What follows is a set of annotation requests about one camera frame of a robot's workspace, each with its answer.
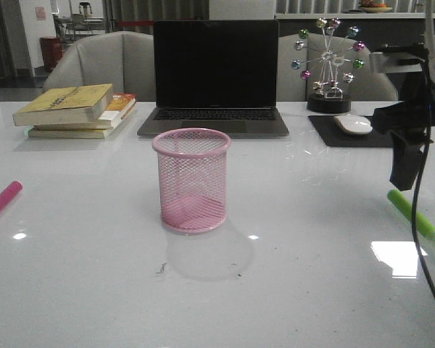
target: fruit bowl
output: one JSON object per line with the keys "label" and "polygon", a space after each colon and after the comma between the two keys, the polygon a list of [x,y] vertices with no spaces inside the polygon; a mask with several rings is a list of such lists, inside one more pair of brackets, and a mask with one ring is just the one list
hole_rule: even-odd
{"label": "fruit bowl", "polygon": [[367,13],[382,13],[392,10],[393,7],[360,7],[360,9]]}

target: pink mesh pen holder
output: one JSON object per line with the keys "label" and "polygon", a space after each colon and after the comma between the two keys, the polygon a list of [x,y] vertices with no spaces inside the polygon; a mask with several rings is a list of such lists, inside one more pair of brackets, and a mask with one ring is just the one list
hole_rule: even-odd
{"label": "pink mesh pen holder", "polygon": [[183,128],[159,134],[152,145],[158,153],[163,223],[175,231],[199,233],[224,222],[231,139],[217,130]]}

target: black mouse pad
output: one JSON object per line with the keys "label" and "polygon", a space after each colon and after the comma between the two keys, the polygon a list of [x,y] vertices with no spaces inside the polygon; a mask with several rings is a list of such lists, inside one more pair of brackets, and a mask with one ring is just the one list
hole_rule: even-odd
{"label": "black mouse pad", "polygon": [[393,147],[392,138],[380,134],[375,129],[362,136],[350,135],[342,131],[331,115],[308,116],[314,128],[327,146],[335,147]]}

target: book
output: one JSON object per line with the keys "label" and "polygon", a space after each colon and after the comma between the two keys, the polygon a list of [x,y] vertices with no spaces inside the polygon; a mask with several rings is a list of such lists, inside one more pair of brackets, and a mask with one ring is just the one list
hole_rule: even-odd
{"label": "book", "polygon": [[93,122],[65,123],[59,125],[36,125],[35,128],[45,131],[72,129],[109,129],[116,128],[124,119],[127,112],[136,103],[136,95],[132,93],[114,93],[113,99],[101,116]]}
{"label": "book", "polygon": [[112,84],[52,88],[13,114],[14,125],[95,121],[112,101]]}
{"label": "book", "polygon": [[68,129],[42,129],[34,126],[28,131],[29,138],[59,138],[59,139],[103,139],[108,137],[128,116],[133,113],[135,103],[124,113],[118,123],[109,128],[68,128]]}

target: laptop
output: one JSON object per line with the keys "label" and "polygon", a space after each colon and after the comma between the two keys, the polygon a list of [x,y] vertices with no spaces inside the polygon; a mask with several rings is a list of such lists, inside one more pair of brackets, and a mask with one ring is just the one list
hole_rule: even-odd
{"label": "laptop", "polygon": [[154,24],[157,105],[137,131],[211,128],[229,136],[287,136],[276,108],[276,20]]}

